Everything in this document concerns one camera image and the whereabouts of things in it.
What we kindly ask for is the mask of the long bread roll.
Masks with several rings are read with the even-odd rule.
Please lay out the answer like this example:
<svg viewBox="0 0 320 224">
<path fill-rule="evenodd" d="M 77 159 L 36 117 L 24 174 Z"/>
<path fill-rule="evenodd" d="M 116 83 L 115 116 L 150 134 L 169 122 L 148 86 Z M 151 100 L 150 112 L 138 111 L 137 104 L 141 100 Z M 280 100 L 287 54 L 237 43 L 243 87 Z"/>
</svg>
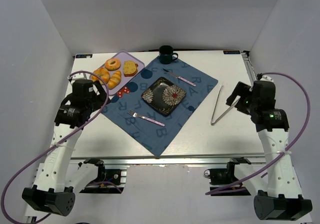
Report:
<svg viewBox="0 0 320 224">
<path fill-rule="evenodd" d="M 108 88 L 109 89 L 113 89 L 115 88 L 117 85 L 119 85 L 119 83 L 121 82 L 122 78 L 122 73 L 121 71 L 116 71 L 109 79 L 108 81 Z"/>
</svg>

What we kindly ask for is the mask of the metal tongs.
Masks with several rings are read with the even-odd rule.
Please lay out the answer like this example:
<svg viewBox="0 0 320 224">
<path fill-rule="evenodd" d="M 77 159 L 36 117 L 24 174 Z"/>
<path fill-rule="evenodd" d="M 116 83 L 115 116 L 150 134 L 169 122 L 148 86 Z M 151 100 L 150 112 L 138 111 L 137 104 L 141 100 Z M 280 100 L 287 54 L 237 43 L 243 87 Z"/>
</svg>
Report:
<svg viewBox="0 0 320 224">
<path fill-rule="evenodd" d="M 222 92 L 224 90 L 224 84 L 222 83 L 219 90 L 218 94 L 216 97 L 216 102 L 214 105 L 214 109 L 211 115 L 210 119 L 210 125 L 214 126 L 216 125 L 222 118 L 224 118 L 228 112 L 230 112 L 233 108 L 235 108 L 235 105 L 238 103 L 239 99 L 236 99 L 235 101 L 232 102 L 231 106 L 226 108 L 224 111 L 222 111 Z"/>
</svg>

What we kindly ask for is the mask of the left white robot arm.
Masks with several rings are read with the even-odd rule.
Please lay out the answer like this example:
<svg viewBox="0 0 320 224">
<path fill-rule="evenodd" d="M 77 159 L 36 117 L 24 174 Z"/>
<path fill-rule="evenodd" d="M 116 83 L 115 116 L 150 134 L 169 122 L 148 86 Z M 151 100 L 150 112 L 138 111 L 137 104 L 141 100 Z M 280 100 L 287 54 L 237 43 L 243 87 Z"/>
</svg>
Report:
<svg viewBox="0 0 320 224">
<path fill-rule="evenodd" d="M 49 151 L 33 186 L 24 188 L 22 199 L 34 210 L 68 216 L 74 207 L 76 194 L 90 182 L 104 181 L 104 162 L 88 158 L 67 178 L 67 170 L 77 140 L 91 114 L 102 109 L 107 93 L 99 81 L 79 79 L 72 92 L 60 105 Z"/>
</svg>

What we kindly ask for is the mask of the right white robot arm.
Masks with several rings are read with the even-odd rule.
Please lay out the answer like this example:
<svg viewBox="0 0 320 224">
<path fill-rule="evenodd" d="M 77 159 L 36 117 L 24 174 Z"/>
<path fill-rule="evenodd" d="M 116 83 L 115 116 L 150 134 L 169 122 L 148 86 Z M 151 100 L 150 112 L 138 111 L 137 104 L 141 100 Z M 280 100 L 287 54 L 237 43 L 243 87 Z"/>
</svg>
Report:
<svg viewBox="0 0 320 224">
<path fill-rule="evenodd" d="M 244 184 L 254 197 L 253 207 L 260 220 L 297 221 L 312 211 L 311 200 L 303 197 L 296 176 L 291 154 L 287 149 L 289 123 L 286 112 L 276 109 L 275 84 L 271 81 L 255 81 L 253 86 L 239 82 L 226 100 L 237 111 L 250 115 L 262 143 L 267 180 L 245 159 L 230 162 L 234 176 Z"/>
</svg>

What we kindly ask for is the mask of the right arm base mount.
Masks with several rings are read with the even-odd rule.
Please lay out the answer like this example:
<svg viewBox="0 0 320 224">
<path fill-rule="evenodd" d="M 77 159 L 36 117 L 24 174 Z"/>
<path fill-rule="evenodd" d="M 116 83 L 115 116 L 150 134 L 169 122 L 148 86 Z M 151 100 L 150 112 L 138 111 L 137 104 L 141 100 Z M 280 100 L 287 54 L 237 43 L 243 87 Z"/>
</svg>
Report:
<svg viewBox="0 0 320 224">
<path fill-rule="evenodd" d="M 231 158 L 227 162 L 225 168 L 213 168 L 206 169 L 203 172 L 205 178 L 210 179 L 209 184 L 211 185 L 210 190 L 215 190 L 227 184 L 231 184 L 238 179 L 235 177 L 235 166 L 240 164 L 252 163 L 244 157 L 241 158 Z M 229 187 L 225 190 L 219 191 L 217 193 L 211 194 L 211 196 L 250 196 L 249 191 L 245 188 L 243 183 L 237 184 L 235 186 Z"/>
</svg>

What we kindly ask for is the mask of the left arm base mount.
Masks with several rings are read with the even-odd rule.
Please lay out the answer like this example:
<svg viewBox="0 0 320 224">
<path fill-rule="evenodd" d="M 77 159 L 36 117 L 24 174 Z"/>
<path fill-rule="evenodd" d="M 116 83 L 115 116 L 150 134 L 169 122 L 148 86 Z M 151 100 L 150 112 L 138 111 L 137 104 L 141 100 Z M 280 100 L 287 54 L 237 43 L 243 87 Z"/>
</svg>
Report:
<svg viewBox="0 0 320 224">
<path fill-rule="evenodd" d="M 83 164 L 97 167 L 97 177 L 80 191 L 84 194 L 121 194 L 124 182 L 121 181 L 121 169 L 106 169 L 104 161 L 97 158 L 88 158 L 84 162 L 78 163 L 78 169 Z"/>
</svg>

